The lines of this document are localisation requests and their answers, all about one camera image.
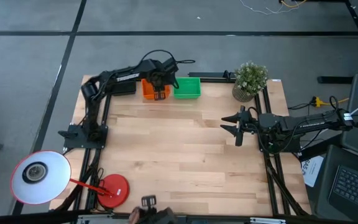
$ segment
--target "white lamp shade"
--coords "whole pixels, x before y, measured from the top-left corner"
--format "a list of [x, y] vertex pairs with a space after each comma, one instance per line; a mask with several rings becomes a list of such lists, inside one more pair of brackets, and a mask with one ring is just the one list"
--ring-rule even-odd
[[[42, 164], [41, 169], [37, 170], [42, 178], [26, 181], [25, 176], [32, 164]], [[21, 160], [14, 169], [11, 192], [22, 203], [36, 205], [49, 202], [65, 190], [70, 176], [70, 163], [66, 157], [54, 151], [36, 152]]]

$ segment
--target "plastic bin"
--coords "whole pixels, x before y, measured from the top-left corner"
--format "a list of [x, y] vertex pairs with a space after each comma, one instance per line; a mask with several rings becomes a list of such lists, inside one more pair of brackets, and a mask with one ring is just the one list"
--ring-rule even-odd
[[[142, 79], [142, 91], [143, 96], [147, 100], [154, 100], [154, 89], [151, 83], [148, 83], [146, 79]], [[171, 93], [171, 90], [168, 85], [165, 86], [164, 89], [165, 98], [168, 98], [169, 94]]]
[[178, 99], [195, 99], [201, 96], [200, 78], [177, 78], [179, 88], [173, 89], [173, 95]]

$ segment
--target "red lamp base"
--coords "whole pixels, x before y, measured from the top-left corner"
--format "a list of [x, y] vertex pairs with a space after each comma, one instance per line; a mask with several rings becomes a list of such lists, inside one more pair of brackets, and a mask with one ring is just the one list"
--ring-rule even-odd
[[104, 207], [118, 207], [127, 200], [129, 195], [128, 181], [119, 174], [108, 175], [101, 180], [99, 187], [105, 188], [108, 192], [114, 194], [114, 196], [98, 194], [99, 203]]

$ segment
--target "potted plant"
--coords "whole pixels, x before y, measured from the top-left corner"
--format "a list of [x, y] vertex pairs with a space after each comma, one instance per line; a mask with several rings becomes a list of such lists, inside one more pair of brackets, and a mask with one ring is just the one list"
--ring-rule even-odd
[[240, 102], [248, 102], [260, 90], [266, 87], [267, 69], [265, 66], [247, 62], [235, 69], [236, 82], [233, 86], [233, 97]]

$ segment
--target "orange bin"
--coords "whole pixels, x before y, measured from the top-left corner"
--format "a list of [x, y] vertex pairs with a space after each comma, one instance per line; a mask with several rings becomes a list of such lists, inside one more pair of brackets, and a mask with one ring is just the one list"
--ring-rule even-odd
[[[148, 83], [146, 79], [142, 79], [143, 96], [148, 100], [154, 100], [154, 89], [151, 83]], [[168, 85], [164, 89], [165, 97], [167, 98], [171, 93], [171, 89]]]

